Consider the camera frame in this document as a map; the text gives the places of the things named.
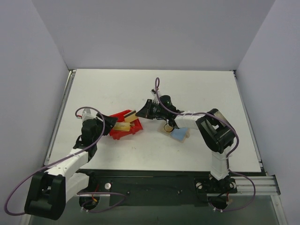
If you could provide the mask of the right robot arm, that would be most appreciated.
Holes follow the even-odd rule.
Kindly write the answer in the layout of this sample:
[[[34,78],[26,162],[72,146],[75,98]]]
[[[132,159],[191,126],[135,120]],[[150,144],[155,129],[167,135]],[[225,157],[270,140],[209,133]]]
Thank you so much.
[[[210,188],[219,192],[226,187],[229,175],[229,155],[237,148],[239,137],[230,123],[218,109],[208,112],[186,112],[178,110],[169,95],[148,99],[145,106],[136,113],[137,117],[165,120],[174,129],[199,130],[204,142],[212,151]]]

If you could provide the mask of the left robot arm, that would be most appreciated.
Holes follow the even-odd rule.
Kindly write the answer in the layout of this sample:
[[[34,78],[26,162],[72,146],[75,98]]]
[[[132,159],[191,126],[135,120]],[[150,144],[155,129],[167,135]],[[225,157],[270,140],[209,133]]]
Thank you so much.
[[[33,175],[24,206],[26,214],[57,220],[66,203],[77,192],[91,193],[96,189],[96,180],[79,173],[97,151],[101,135],[108,135],[117,123],[116,117],[84,114],[81,134],[68,154],[68,159]]]

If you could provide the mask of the gold VIP card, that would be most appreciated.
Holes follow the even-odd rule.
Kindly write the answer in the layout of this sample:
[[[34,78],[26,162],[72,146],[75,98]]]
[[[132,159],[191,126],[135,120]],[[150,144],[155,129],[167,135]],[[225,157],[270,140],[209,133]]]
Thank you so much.
[[[169,126],[168,124],[165,124],[162,129],[162,131],[166,134],[171,133],[173,130],[174,128]]]

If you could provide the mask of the red plastic bin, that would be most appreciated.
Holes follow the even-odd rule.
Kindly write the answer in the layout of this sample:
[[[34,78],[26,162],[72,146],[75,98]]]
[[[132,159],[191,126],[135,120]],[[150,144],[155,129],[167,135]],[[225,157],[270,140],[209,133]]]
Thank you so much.
[[[114,140],[119,140],[122,137],[134,135],[143,130],[143,127],[135,114],[136,110],[125,110],[111,115],[111,117],[116,117],[118,120],[109,135]]]

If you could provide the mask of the beige leather card holder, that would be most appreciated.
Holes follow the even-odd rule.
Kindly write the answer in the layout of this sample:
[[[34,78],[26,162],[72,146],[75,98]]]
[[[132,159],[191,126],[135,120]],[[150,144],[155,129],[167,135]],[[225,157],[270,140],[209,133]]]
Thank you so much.
[[[179,128],[179,129],[174,128],[174,130],[171,133],[166,134],[162,131],[163,126],[165,124],[167,124],[167,123],[161,123],[160,124],[160,126],[157,130],[159,133],[161,133],[163,135],[166,135],[169,138],[172,138],[172,139],[174,139],[174,140],[176,140],[180,143],[184,143],[184,141],[187,138],[189,138],[189,136],[190,136],[190,129],[189,128],[186,128],[186,127],[185,128]]]

